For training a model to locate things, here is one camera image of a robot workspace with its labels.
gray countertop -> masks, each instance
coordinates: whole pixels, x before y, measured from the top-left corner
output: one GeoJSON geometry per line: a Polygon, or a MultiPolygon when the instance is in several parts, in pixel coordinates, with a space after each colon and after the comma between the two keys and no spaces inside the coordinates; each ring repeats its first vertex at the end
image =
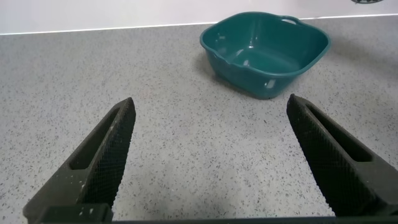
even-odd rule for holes
{"type": "Polygon", "coordinates": [[[329,52],[256,100],[214,77],[208,27],[0,37],[0,222],[22,208],[117,102],[137,121],[117,220],[333,215],[285,109],[309,99],[398,168],[398,17],[306,20],[329,52]]]}

plastic basin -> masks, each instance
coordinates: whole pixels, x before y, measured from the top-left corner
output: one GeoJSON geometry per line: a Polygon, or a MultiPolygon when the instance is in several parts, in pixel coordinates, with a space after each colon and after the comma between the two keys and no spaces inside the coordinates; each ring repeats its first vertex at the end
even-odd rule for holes
{"type": "Polygon", "coordinates": [[[244,12],[203,31],[213,70],[257,98],[277,96],[329,49],[320,29],[291,16],[244,12]]]}

textured gripper pad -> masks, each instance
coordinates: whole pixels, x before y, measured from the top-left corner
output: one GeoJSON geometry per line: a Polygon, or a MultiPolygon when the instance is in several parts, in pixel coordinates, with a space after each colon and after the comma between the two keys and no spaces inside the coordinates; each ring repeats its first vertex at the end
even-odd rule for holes
{"type": "Polygon", "coordinates": [[[367,207],[372,207],[375,195],[331,141],[333,137],[328,132],[338,130],[326,130],[316,121],[323,116],[318,111],[308,101],[294,95],[287,104],[289,121],[326,202],[336,216],[360,215],[367,207]]]}
{"type": "Polygon", "coordinates": [[[131,133],[136,120],[131,98],[127,99],[127,105],[121,110],[119,116],[115,118],[116,123],[110,127],[109,138],[103,142],[103,156],[95,165],[82,203],[107,203],[110,207],[113,205],[123,177],[131,133]]]}

white wall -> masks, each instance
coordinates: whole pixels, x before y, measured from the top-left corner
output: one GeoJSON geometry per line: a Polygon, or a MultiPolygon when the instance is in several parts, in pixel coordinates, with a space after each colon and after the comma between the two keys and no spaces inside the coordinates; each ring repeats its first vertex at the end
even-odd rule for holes
{"type": "Polygon", "coordinates": [[[298,18],[398,13],[398,1],[0,0],[0,34],[218,22],[243,11],[298,18]]]}

granite countertop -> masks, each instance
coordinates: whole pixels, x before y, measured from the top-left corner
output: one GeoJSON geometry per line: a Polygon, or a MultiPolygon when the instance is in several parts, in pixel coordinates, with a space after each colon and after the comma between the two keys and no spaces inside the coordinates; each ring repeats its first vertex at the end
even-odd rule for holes
{"type": "Polygon", "coordinates": [[[25,220],[27,201],[129,96],[137,121],[115,220],[333,215],[287,100],[309,99],[398,168],[398,17],[304,22],[331,49],[271,100],[215,78],[199,44],[208,25],[0,36],[0,222],[25,220]]]}

